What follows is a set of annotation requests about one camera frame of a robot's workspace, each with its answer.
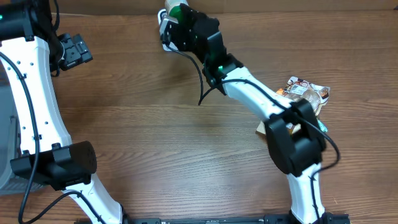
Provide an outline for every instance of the wooden table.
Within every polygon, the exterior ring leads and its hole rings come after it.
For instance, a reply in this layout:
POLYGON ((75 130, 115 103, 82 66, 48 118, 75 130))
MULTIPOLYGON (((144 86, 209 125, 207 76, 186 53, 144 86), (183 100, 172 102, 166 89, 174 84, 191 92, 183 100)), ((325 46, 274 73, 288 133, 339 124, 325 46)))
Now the wooden table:
MULTIPOLYGON (((353 223, 397 223, 398 12, 215 16, 229 52, 273 90, 291 76, 331 87, 321 118, 343 159, 322 174, 326 209, 353 223)), ((257 118, 218 92, 197 106, 195 67, 162 50, 155 16, 63 17, 62 32, 81 33, 94 56, 53 79, 62 118, 74 142, 94 145, 100 179, 132 217, 289 210, 257 118)), ((325 164, 334 158, 329 147, 325 164)), ((25 219, 60 194, 32 194, 25 219)), ((0 223, 17 222, 21 199, 1 197, 0 223)), ((68 198, 38 223, 80 218, 68 198)))

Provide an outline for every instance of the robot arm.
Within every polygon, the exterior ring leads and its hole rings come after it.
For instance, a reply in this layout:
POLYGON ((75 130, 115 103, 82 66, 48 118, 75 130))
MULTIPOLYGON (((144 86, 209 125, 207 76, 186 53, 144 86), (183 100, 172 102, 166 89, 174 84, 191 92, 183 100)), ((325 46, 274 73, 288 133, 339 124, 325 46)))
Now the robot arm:
MULTIPOLYGON (((56 36, 48 0, 1 6, 0 15, 0 52, 23 75, 39 132, 39 166, 33 181, 51 185, 71 196, 93 223, 122 223, 122 207, 111 198, 96 175, 93 146, 89 142, 72 143, 51 81, 50 72, 58 70, 59 74, 59 69, 68 70, 92 59, 84 40, 79 35, 56 36)), ((12 160, 11 167, 16 175, 29 179, 36 151, 27 97, 17 71, 4 57, 1 62, 21 127, 21 157, 12 160)))
POLYGON ((325 139, 293 115, 297 114, 301 120, 318 127, 309 102, 293 103, 256 80, 241 62, 226 53, 218 20, 191 9, 186 1, 167 1, 166 10, 159 12, 159 20, 164 49, 175 46, 180 51, 193 52, 203 63, 203 74, 210 86, 216 86, 222 94, 240 101, 265 122, 271 158, 289 180, 293 220, 306 224, 317 222, 317 216, 322 217, 325 208, 321 202, 318 174, 314 176, 315 205, 309 177, 321 168, 325 139), (247 80, 262 91, 245 82, 228 80, 247 80), (263 91, 283 108, 266 97, 263 91), (300 123, 302 128, 290 136, 286 129, 289 123, 300 123))

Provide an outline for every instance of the gray plastic container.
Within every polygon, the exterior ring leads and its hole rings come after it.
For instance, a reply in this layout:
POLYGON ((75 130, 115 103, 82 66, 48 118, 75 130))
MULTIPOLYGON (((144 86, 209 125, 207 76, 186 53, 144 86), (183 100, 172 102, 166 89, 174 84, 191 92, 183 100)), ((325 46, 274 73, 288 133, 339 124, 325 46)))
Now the gray plastic container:
MULTIPOLYGON (((7 76, 0 68, 0 195, 25 192, 27 180, 15 176, 10 165, 10 160, 19 156, 19 133, 14 97, 7 76)), ((39 184, 33 184, 32 190, 41 187, 39 184)))

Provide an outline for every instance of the wire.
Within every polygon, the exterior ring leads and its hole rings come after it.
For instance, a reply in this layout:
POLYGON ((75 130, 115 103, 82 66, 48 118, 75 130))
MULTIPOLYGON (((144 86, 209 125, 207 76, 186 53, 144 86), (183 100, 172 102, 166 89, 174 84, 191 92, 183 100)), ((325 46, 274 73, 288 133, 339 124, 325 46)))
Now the wire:
MULTIPOLYGON (((205 97, 214 89, 221 87, 222 85, 224 85, 225 83, 230 83, 230 82, 243 82, 249 85, 252 85, 254 88, 256 88, 257 90, 259 90, 266 98, 268 98, 268 100, 270 100, 273 104, 275 104, 276 106, 278 106, 280 109, 283 110, 288 110, 286 107, 284 107, 283 105, 281 105, 277 100, 275 100, 273 97, 271 97, 265 90, 263 90, 261 87, 259 87, 257 84, 249 81, 249 80, 243 80, 243 79, 232 79, 232 80, 224 80, 222 82, 220 82, 219 84, 211 87, 208 91, 206 91, 206 93, 200 98, 198 105, 200 106, 202 101, 205 99, 205 97)), ((324 170, 328 170, 331 169, 332 167, 336 166, 340 159, 341 159, 341 155, 340 155, 340 151, 336 145, 336 143, 331 139, 331 137, 329 137, 326 133, 324 133, 323 131, 321 131, 319 128, 317 128, 316 126, 314 126, 313 124, 311 124, 310 122, 308 122, 307 120, 301 118, 298 114, 293 113, 294 116, 301 122, 309 125, 311 128, 313 128, 316 132, 320 133, 330 144, 331 146, 335 149, 336 151, 336 160, 331 163, 330 165, 326 166, 326 167, 322 167, 321 169, 318 169, 317 171, 315 171, 311 177, 311 194, 312 194, 312 202, 313 202, 313 206, 315 209, 315 213, 317 214, 317 222, 320 223, 320 216, 319 216, 319 212, 318 212, 318 206, 317 206, 317 201, 315 198, 315 187, 314 187, 314 181, 315 181, 315 175, 319 174, 320 172, 324 171, 324 170)))
POLYGON ((199 80, 200 80, 200 98, 202 98, 202 97, 203 97, 203 78, 202 78, 202 76, 201 76, 200 68, 199 68, 198 64, 196 63, 195 59, 193 59, 193 57, 187 55, 187 54, 184 53, 184 52, 181 52, 181 51, 179 51, 179 50, 176 50, 176 49, 171 48, 169 45, 166 45, 166 47, 167 47, 168 49, 170 49, 171 51, 173 51, 173 52, 175 52, 175 53, 177 53, 177 54, 179 54, 179 55, 181 55, 181 56, 184 56, 184 57, 188 58, 189 60, 191 60, 191 62, 192 62, 192 63, 194 64, 194 66, 197 68, 197 71, 198 71, 198 74, 199 74, 199 80))
POLYGON ((58 30, 58 28, 60 27, 60 7, 59 7, 59 5, 58 5, 58 2, 57 2, 57 0, 54 0, 54 4, 55 4, 55 8, 56 8, 56 10, 57 10, 57 18, 56 18, 56 20, 55 20, 55 23, 54 23, 54 26, 53 26, 53 31, 55 32, 55 31, 57 31, 58 30))
POLYGON ((32 188, 33 180, 37 171, 37 166, 39 164, 39 156, 40 156, 40 139, 39 139, 39 132, 37 130, 37 123, 36 123, 36 117, 35 117, 35 111, 33 108, 33 103, 32 103, 32 98, 30 97, 29 89, 26 85, 25 82, 25 75, 22 75, 21 71, 16 67, 14 62, 11 61, 10 58, 5 56, 2 52, 0 52, 0 57, 3 58, 11 67, 12 69, 17 73, 18 79, 21 81, 22 88, 24 89, 25 96, 26 96, 26 101, 29 107, 29 113, 30 113, 30 119, 32 120, 32 127, 33 127, 33 133, 34 133, 34 140, 35 140, 35 161, 33 163, 33 168, 32 168, 32 173, 30 175, 27 187, 25 189, 25 195, 24 198, 22 199, 21 207, 19 209, 19 214, 18 214, 18 222, 20 224, 31 224, 33 222, 36 222, 38 219, 40 219, 44 214, 46 214, 55 204, 57 204, 59 201, 61 201, 63 198, 65 198, 68 195, 71 194, 76 194, 78 197, 81 197, 83 201, 87 204, 87 207, 91 210, 91 212, 94 214, 94 216, 98 219, 99 222, 102 224, 105 224, 105 222, 102 220, 102 218, 97 214, 97 212, 94 210, 90 202, 84 197, 84 195, 81 192, 77 191, 72 191, 72 192, 67 192, 59 198, 57 198, 55 201, 53 201, 47 208, 43 210, 43 212, 40 212, 35 218, 29 220, 28 222, 23 221, 23 216, 24 216, 24 210, 27 202, 27 198, 30 193, 30 189, 32 188))

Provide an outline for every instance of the brown table surface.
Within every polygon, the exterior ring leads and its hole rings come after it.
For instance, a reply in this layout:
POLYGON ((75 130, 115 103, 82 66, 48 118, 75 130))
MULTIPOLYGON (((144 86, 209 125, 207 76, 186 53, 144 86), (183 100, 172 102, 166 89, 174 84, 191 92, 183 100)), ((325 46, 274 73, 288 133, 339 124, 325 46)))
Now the brown table surface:
MULTIPOLYGON (((343 159, 322 174, 326 209, 353 223, 398 223, 398 12, 216 16, 228 50, 271 89, 291 76, 331 87, 321 118, 343 159)), ((155 16, 63 17, 62 32, 81 33, 94 56, 53 79, 63 121, 74 142, 94 145, 98 176, 132 217, 289 211, 258 119, 216 91, 197 106, 195 67, 162 50, 155 16)), ((329 147, 325 164, 334 158, 329 147)), ((32 194, 25 219, 60 194, 32 194)), ((21 199, 1 197, 0 223, 17 222, 21 199)), ((38 223, 79 218, 67 198, 38 223)))

